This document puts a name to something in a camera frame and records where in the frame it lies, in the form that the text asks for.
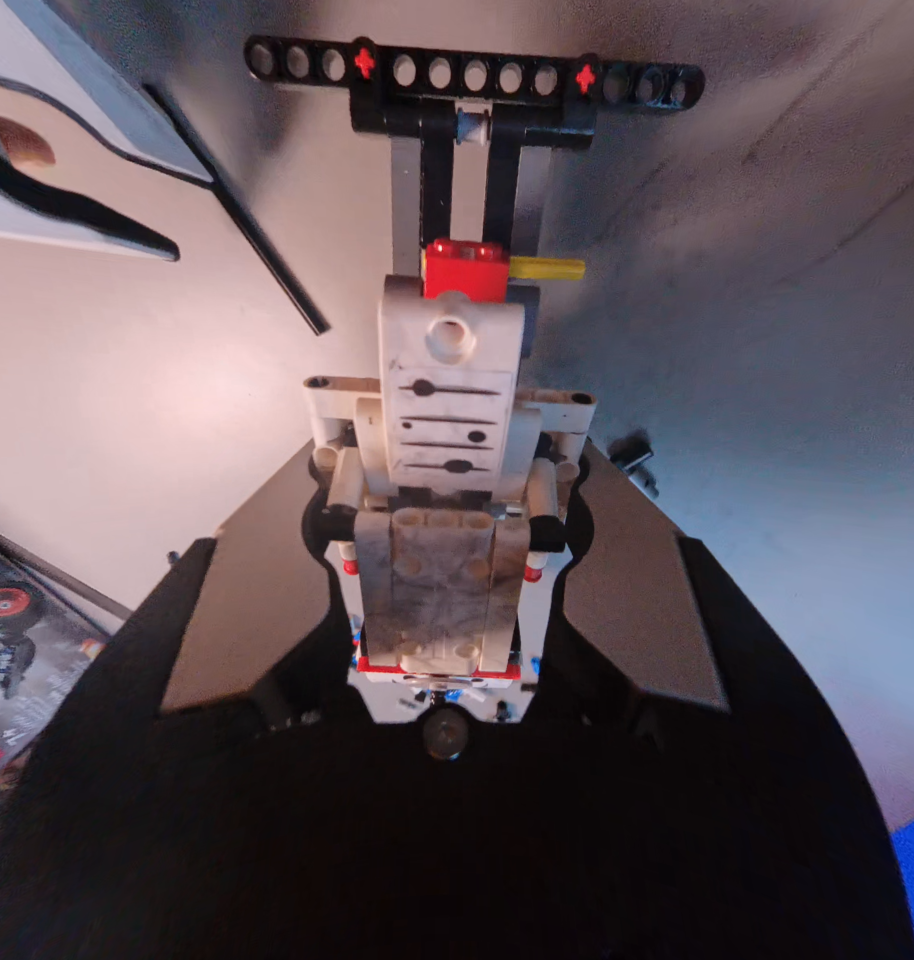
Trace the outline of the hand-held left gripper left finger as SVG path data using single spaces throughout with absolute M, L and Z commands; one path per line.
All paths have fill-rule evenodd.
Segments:
M 298 717 L 274 669 L 323 623 L 335 577 L 330 557 L 315 556 L 305 538 L 320 492 L 313 451 L 304 445 L 219 528 L 163 715 L 244 702 L 262 718 Z

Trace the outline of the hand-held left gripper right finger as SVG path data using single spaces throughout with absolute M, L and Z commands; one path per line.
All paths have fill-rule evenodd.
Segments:
M 631 715 L 647 698 L 730 714 L 682 533 L 590 440 L 582 463 L 567 518 L 567 678 L 592 715 Z

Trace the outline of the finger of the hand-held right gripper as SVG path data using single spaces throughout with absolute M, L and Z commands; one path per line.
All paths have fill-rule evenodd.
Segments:
M 180 258 L 173 240 L 99 201 L 42 183 L 0 155 L 0 238 L 135 258 Z
M 60 111 L 128 162 L 214 182 L 162 109 L 45 2 L 0 1 L 0 88 Z

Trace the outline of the long black brick axle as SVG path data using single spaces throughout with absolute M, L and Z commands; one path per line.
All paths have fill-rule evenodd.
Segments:
M 233 222 L 238 232 L 247 241 L 247 245 L 269 272 L 277 286 L 304 320 L 314 336 L 319 337 L 331 330 L 319 306 L 296 277 L 271 238 L 260 226 L 250 208 L 243 203 L 230 178 L 220 163 L 211 155 L 203 139 L 194 130 L 182 109 L 156 85 L 144 83 L 144 93 L 149 97 L 175 130 L 175 133 L 189 149 L 204 171 L 210 176 L 210 189 L 223 211 Z

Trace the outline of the toy brick vehicle model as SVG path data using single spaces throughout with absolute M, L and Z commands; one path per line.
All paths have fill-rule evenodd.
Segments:
M 558 154 L 599 121 L 687 114 L 706 86 L 680 60 L 485 52 L 253 33 L 267 87 L 343 91 L 355 134 L 387 141 L 391 269 L 373 378 L 304 385 L 320 494 L 311 529 L 339 570 L 346 680 L 377 723 L 420 720 L 450 757 L 470 723 L 535 706 L 569 500 L 597 410 L 585 389 L 528 386 Z

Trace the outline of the small yellow brick axle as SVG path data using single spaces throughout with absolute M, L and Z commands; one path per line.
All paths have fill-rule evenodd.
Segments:
M 580 282 L 585 262 L 577 258 L 511 256 L 509 278 L 513 282 Z

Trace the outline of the grey desk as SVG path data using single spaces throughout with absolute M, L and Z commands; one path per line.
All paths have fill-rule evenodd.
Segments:
M 688 63 L 702 101 L 554 157 L 528 383 L 635 429 L 658 503 L 817 682 L 890 826 L 914 819 L 914 2 L 52 2 L 164 92 L 314 299 L 316 337 L 205 190 L 46 103 L 43 180 L 177 263 L 0 239 L 0 535 L 126 608 L 310 436 L 301 386 L 378 374 L 391 148 L 343 90 L 268 87 L 252 33 Z

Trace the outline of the black connector with grey pin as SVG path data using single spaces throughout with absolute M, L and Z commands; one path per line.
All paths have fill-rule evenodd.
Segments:
M 636 429 L 612 440 L 607 446 L 607 458 L 641 491 L 656 500 L 659 490 L 651 461 L 655 456 L 649 433 Z

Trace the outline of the toy set cardboard box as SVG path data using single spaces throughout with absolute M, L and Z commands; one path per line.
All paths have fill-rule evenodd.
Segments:
M 0 535 L 0 777 L 130 614 Z

